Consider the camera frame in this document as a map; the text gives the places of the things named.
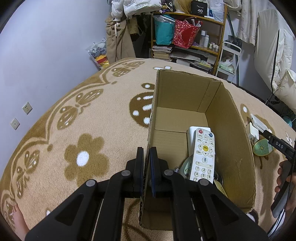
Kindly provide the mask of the person right hand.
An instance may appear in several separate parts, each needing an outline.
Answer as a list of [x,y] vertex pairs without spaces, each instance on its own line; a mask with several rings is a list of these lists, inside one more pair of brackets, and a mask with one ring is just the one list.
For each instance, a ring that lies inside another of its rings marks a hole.
[[281,211],[293,211],[295,209],[295,172],[291,171],[290,161],[280,163],[280,172],[277,181],[276,195],[272,205],[273,217],[278,217]]

